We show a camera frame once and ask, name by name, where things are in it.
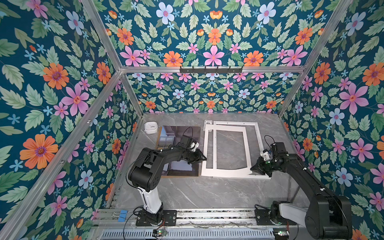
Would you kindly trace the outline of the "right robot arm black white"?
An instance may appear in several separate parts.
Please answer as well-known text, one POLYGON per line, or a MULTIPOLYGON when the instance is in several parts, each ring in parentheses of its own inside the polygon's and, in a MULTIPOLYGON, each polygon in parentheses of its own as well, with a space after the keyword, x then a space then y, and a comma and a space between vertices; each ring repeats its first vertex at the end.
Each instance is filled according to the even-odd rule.
POLYGON ((251 171, 272 176, 279 171, 290 175, 310 201, 308 208, 290 202, 274 201, 269 211, 271 222, 289 220, 306 227, 316 240, 345 239, 353 236, 352 205, 345 196, 336 195, 303 165, 297 154, 277 152, 272 159, 259 157, 251 171))

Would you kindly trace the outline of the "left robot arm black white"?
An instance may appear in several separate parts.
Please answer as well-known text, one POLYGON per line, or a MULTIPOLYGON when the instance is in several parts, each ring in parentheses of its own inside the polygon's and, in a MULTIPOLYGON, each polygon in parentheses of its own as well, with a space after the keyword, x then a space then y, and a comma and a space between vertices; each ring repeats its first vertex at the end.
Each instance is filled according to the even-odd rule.
POLYGON ((192 149, 182 146, 172 146, 162 150, 143 148, 129 170, 128 181, 139 190, 144 201, 145 214, 155 222, 162 219, 164 210, 157 188, 164 166, 181 160, 189 165, 207 160, 203 152, 198 149, 198 144, 193 146, 192 149))

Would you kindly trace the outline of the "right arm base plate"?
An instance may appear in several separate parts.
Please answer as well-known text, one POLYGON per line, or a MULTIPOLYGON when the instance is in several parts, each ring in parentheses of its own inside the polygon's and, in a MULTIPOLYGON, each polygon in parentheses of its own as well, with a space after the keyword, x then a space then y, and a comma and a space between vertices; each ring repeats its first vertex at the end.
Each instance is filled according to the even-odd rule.
POLYGON ((254 213, 258 226, 297 226, 297 223, 291 220, 272 220, 270 218, 270 211, 266 209, 255 209, 254 213))

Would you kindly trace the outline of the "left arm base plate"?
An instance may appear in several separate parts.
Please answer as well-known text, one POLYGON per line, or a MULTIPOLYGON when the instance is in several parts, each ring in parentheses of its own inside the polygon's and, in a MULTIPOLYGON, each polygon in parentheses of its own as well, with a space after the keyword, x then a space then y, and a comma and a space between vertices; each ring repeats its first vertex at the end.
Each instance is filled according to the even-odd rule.
POLYGON ((137 227, 160 227, 160 226, 175 226, 177 221, 176 210, 162 210, 157 214, 151 214, 141 210, 137 216, 137 227))

